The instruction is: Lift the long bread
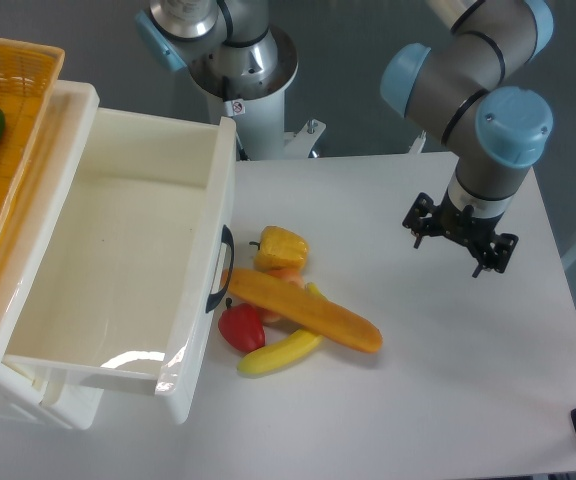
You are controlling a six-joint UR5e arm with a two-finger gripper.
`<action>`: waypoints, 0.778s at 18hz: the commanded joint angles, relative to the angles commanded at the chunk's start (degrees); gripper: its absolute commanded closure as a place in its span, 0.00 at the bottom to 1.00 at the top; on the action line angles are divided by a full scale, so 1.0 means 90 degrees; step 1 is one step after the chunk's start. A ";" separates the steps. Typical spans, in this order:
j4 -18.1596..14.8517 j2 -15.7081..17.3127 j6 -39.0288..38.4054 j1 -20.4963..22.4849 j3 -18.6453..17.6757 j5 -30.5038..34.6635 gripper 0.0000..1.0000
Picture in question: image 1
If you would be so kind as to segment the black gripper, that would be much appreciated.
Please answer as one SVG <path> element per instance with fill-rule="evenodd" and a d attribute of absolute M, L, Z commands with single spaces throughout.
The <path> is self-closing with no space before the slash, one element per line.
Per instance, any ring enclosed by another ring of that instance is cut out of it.
<path fill-rule="evenodd" d="M 426 193 L 420 193 L 402 226 L 414 236 L 414 249 L 419 248 L 424 238 L 436 236 L 469 248 L 477 261 L 472 277 L 477 278 L 483 271 L 503 274 L 518 244 L 517 235 L 496 234 L 502 215 L 502 200 L 478 198 L 457 186 L 448 189 L 437 205 Z"/>

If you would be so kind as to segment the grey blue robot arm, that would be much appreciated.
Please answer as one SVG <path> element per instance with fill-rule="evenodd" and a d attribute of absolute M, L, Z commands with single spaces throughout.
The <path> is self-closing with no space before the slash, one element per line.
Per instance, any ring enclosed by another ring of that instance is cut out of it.
<path fill-rule="evenodd" d="M 547 102 L 506 79 L 548 44 L 553 16 L 543 1 L 434 1 L 431 8 L 451 44 L 440 52 L 402 47 L 380 93 L 458 162 L 442 200 L 418 195 L 403 224 L 417 240 L 463 246 L 479 271 L 503 272 L 518 239 L 497 224 L 553 127 Z M 284 93 L 298 59 L 292 40 L 270 23 L 267 2 L 152 1 L 135 24 L 166 69 L 190 72 L 214 119 L 234 119 L 241 159 L 310 150 L 303 135 L 284 131 Z"/>

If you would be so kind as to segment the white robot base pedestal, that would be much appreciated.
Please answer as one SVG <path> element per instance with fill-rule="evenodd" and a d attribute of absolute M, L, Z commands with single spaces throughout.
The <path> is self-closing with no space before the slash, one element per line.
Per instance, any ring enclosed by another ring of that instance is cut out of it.
<path fill-rule="evenodd" d="M 210 121 L 236 123 L 239 160 L 303 159 L 315 153 L 326 124 L 311 118 L 298 131 L 285 129 L 285 93 L 298 72 L 292 39 L 271 25 L 255 44 L 222 44 L 194 61 L 189 73 L 207 102 Z"/>

